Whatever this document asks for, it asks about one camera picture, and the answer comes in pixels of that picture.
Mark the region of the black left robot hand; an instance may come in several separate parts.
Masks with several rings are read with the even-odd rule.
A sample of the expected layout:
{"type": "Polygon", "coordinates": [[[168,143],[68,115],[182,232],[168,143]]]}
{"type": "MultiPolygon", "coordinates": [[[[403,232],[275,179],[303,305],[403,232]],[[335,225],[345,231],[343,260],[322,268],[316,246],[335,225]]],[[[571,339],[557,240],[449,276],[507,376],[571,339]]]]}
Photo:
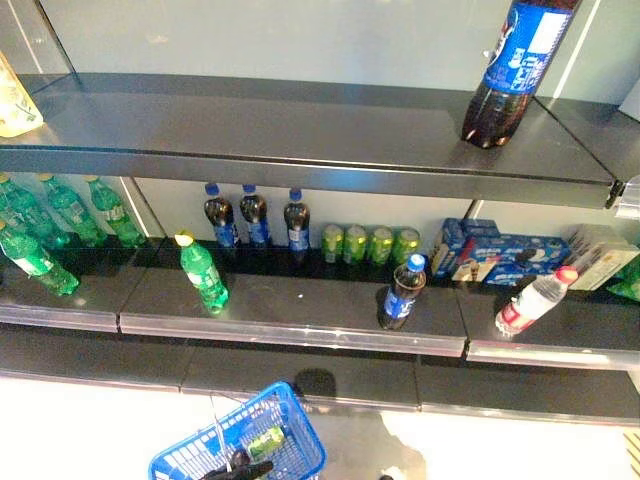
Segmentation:
{"type": "Polygon", "coordinates": [[[271,460],[252,463],[244,449],[235,450],[230,459],[230,470],[227,467],[212,470],[202,480],[253,480],[269,473],[274,464],[271,460]]]}

